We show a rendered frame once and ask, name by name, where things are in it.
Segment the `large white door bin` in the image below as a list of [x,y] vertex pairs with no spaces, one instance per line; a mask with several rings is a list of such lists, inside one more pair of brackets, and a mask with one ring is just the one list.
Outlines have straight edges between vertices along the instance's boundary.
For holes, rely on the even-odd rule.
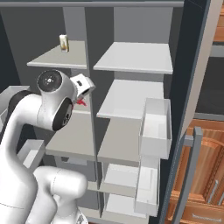
[[139,130],[139,154],[168,159],[172,145],[172,115],[169,99],[147,98]]

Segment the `small cream jar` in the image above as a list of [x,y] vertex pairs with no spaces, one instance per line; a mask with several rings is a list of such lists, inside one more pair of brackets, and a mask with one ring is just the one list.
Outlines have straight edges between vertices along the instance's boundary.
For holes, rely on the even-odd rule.
[[60,34],[59,35],[59,42],[60,42],[60,49],[64,53],[69,52],[69,44],[68,44],[68,38],[67,35]]

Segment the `white fridge drawer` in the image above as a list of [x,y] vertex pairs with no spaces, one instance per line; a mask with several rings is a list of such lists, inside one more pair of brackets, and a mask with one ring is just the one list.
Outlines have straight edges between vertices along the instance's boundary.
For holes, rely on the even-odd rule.
[[102,213],[105,221],[118,224],[148,224],[149,217],[134,211],[134,199],[113,193],[105,194],[105,206]]
[[105,193],[134,197],[137,174],[137,167],[103,163],[100,190]]

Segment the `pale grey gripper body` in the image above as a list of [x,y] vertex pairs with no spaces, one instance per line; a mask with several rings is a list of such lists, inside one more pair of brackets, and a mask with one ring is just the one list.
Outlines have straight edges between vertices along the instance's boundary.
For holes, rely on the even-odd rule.
[[82,100],[86,95],[90,94],[95,89],[95,85],[84,87],[78,96],[79,100]]

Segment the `grey freezer shelf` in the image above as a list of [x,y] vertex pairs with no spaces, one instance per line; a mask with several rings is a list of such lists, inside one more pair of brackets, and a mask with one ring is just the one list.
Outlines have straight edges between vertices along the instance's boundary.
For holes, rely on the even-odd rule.
[[69,52],[62,52],[60,46],[57,45],[48,52],[28,62],[27,66],[86,69],[87,57],[85,42],[70,40]]
[[94,161],[91,115],[73,112],[68,124],[54,134],[45,148],[47,155]]

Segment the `grey side-by-side fridge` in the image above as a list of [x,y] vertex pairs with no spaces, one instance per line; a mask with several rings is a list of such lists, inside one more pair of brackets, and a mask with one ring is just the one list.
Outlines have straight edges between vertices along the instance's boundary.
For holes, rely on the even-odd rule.
[[[70,40],[85,42],[87,68],[57,68],[75,76],[83,73],[96,85],[95,91],[87,97],[87,106],[78,106],[73,112],[89,113],[92,121],[94,140],[94,161],[77,157],[57,157],[47,155],[46,164],[76,170],[87,176],[90,184],[87,195],[80,202],[81,211],[90,221],[98,224],[118,224],[102,218],[105,194],[100,190],[102,164],[98,152],[102,145],[109,122],[112,118],[98,117],[97,113],[114,80],[162,82],[165,98],[166,73],[134,73],[94,70],[95,64],[114,42],[168,44],[171,54],[174,24],[179,21],[183,4],[176,1],[149,2],[76,2],[52,3],[17,2],[4,0],[0,3],[3,24],[10,43],[20,82],[36,90],[38,75],[50,68],[27,66],[27,63],[60,46],[60,34]],[[48,145],[56,132],[36,129],[38,139]]]

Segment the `dark grey freezer door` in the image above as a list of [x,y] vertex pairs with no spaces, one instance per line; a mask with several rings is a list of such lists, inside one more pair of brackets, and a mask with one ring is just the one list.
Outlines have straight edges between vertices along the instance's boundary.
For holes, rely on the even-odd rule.
[[[17,90],[25,89],[21,85],[18,71],[12,56],[10,43],[6,34],[2,13],[0,12],[0,142],[3,136],[3,126],[7,116],[10,98]],[[17,144],[17,153],[28,139],[36,139],[34,128],[26,124],[22,128]]]

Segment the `wooden cupboard run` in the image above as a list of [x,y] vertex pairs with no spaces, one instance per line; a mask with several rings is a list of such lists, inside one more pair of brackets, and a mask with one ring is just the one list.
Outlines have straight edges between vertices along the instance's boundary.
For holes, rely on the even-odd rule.
[[224,224],[224,121],[193,119],[186,134],[195,126],[202,128],[203,138],[179,224]]

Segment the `grey fridge shelf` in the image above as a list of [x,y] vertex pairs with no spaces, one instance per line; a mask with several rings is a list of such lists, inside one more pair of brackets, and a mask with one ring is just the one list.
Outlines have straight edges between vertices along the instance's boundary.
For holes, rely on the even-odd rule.
[[102,140],[98,160],[104,163],[138,167],[139,130],[139,120],[112,118]]

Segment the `narrow white door bin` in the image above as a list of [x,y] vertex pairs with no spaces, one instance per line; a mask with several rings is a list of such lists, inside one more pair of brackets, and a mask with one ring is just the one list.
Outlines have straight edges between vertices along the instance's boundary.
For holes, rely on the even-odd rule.
[[141,156],[136,183],[134,211],[156,217],[159,208],[160,159]]

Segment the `white freezer door bin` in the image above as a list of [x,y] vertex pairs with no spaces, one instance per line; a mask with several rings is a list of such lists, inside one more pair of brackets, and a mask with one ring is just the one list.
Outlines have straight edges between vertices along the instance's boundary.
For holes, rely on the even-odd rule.
[[26,168],[34,172],[39,166],[45,152],[46,146],[43,140],[28,139],[17,156]]

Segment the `wooden wall cupboard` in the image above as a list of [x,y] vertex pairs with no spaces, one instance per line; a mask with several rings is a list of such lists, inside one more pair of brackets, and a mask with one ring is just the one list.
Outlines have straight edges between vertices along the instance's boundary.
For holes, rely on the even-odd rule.
[[222,5],[220,10],[220,16],[219,16],[219,20],[218,20],[213,41],[224,42],[224,4]]

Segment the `dark built-in oven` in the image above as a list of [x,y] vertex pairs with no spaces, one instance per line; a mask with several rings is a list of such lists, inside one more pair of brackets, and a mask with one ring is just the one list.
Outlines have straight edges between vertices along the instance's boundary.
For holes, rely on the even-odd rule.
[[194,117],[224,121],[224,42],[213,42]]

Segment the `white fridge shelf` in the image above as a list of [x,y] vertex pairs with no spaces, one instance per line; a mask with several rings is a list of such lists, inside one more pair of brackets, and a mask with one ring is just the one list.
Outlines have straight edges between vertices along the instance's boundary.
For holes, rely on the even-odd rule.
[[163,99],[163,83],[114,80],[97,116],[102,118],[140,119],[146,98]]
[[172,74],[170,48],[168,44],[114,42],[94,70]]

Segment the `dark grey fridge door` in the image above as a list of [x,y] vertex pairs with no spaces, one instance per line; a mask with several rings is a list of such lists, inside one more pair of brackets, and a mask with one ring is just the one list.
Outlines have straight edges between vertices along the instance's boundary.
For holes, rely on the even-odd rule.
[[165,224],[172,186],[186,129],[192,121],[214,42],[223,0],[185,0],[180,24],[171,91],[172,144],[161,162],[160,204],[150,224]]

